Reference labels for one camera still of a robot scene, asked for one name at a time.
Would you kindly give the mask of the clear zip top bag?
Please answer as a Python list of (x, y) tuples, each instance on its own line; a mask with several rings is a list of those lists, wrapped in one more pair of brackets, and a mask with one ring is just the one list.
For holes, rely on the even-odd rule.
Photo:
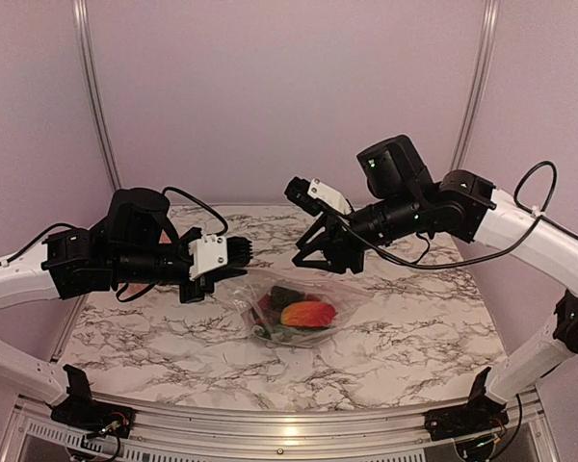
[(268, 269), (250, 269), (225, 281), (217, 296), (234, 308), (253, 338), (285, 347), (315, 347), (325, 342), (372, 298), (346, 283)]

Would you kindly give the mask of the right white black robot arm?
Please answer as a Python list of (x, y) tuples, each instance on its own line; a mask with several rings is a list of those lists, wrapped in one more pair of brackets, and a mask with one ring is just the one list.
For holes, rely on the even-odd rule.
[(481, 372), (459, 424), (477, 431), (524, 388), (578, 355), (578, 235), (543, 208), (523, 205), (485, 178), (463, 169), (434, 181), (411, 139), (399, 135), (357, 155), (374, 203), (354, 209), (318, 179), (292, 179), (286, 197), (315, 218), (297, 243), (294, 264), (333, 273), (359, 273), (364, 254), (404, 266), (388, 246), (405, 236), (445, 233), (490, 248), (490, 258), (512, 256), (562, 284), (565, 294), (544, 327), (504, 362)]

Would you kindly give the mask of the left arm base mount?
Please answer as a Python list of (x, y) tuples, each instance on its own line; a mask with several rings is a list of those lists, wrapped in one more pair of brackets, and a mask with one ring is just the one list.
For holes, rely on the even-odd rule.
[(135, 411), (132, 407), (69, 395), (51, 407), (51, 419), (86, 431), (91, 437), (129, 436)]

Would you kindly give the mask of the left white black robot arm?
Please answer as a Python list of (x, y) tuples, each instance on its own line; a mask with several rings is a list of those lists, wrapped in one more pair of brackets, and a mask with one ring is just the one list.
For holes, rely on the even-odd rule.
[(0, 310), (21, 303), (116, 293), (142, 284), (175, 286), (182, 303), (243, 275), (252, 258), (247, 238), (225, 230), (178, 234), (169, 219), (169, 188), (118, 190), (105, 218), (91, 228), (55, 223), (17, 252), (0, 258)]

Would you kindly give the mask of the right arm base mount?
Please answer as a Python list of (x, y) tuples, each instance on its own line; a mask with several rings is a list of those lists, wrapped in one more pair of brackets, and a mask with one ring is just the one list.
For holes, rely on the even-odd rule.
[(479, 433), (509, 422), (503, 406), (469, 403), (432, 409), (427, 411), (424, 417), (424, 427), (433, 441)]

